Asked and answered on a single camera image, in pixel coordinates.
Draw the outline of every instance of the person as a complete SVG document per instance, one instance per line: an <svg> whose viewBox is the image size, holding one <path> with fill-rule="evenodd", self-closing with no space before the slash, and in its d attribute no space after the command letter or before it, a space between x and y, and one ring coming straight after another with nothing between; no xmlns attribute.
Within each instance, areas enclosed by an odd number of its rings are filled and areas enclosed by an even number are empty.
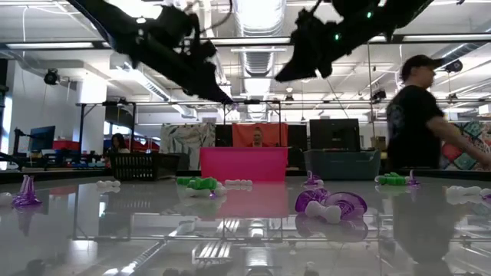
<svg viewBox="0 0 491 276"><path fill-rule="evenodd" d="M389 145L388 169L439 169L441 140L460 148L485 168L490 156L474 147L443 118L437 100L427 90L433 84L434 69L442 65L425 55L409 58L401 69L404 88L387 107Z"/></svg>
<svg viewBox="0 0 491 276"><path fill-rule="evenodd" d="M121 133L116 133L112 136L111 140L111 151L113 153L130 153L130 150L126 147L124 142L124 137Z"/></svg>
<svg viewBox="0 0 491 276"><path fill-rule="evenodd" d="M252 143L248 147L267 147L265 143L262 142L262 130L260 127L254 128L254 133L252 135Z"/></svg>

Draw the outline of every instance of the teal bin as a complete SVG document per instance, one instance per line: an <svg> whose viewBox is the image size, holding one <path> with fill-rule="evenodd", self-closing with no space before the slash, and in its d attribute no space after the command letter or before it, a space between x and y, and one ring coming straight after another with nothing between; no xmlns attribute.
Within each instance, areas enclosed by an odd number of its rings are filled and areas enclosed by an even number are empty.
<svg viewBox="0 0 491 276"><path fill-rule="evenodd" d="M381 167L378 150L348 153L311 149L304 152L304 158L305 168L323 180L373 180Z"/></svg>

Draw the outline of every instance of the black basket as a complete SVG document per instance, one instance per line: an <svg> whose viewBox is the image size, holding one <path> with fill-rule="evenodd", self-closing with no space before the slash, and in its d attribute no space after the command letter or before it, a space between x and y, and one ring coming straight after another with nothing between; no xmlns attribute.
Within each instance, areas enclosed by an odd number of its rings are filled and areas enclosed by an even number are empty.
<svg viewBox="0 0 491 276"><path fill-rule="evenodd" d="M110 166L120 181L156 181L176 176L179 159L163 153L115 153L110 155Z"/></svg>

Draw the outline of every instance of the monitor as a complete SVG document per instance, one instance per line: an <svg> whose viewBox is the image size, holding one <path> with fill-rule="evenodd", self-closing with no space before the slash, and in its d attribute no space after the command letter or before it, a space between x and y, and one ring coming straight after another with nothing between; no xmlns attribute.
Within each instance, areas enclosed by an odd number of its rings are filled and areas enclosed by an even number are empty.
<svg viewBox="0 0 491 276"><path fill-rule="evenodd" d="M53 142L54 126L31 129L31 135L29 135L29 151L33 153L53 149Z"/></svg>
<svg viewBox="0 0 491 276"><path fill-rule="evenodd" d="M310 120L312 149L360 151L358 119Z"/></svg>

